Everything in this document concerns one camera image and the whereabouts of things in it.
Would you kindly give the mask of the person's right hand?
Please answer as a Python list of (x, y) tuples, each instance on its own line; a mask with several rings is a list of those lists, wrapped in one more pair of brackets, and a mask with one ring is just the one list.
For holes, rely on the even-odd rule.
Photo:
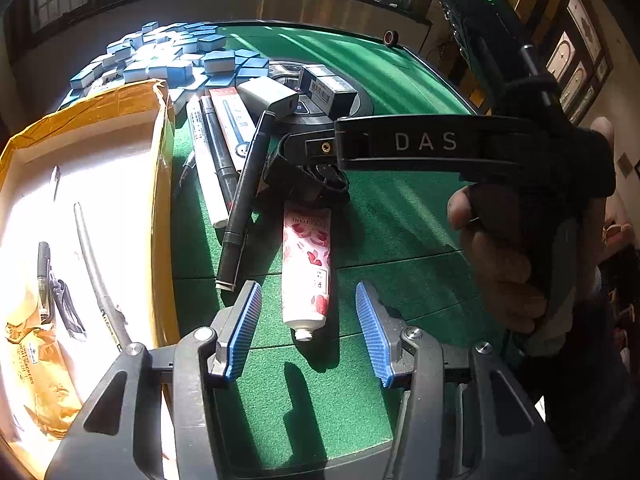
[[(530, 333), (535, 320), (544, 314), (546, 302), (541, 292), (527, 284), (530, 264), (515, 250), (499, 244), (481, 230), (470, 230), (472, 220), (471, 189), (460, 188), (450, 196), (447, 219), (451, 229), (460, 233), (460, 245), (473, 271), (486, 310), (509, 330)], [(589, 203), (577, 234), (577, 300), (594, 294), (596, 267), (603, 254), (602, 229), (606, 200)]]

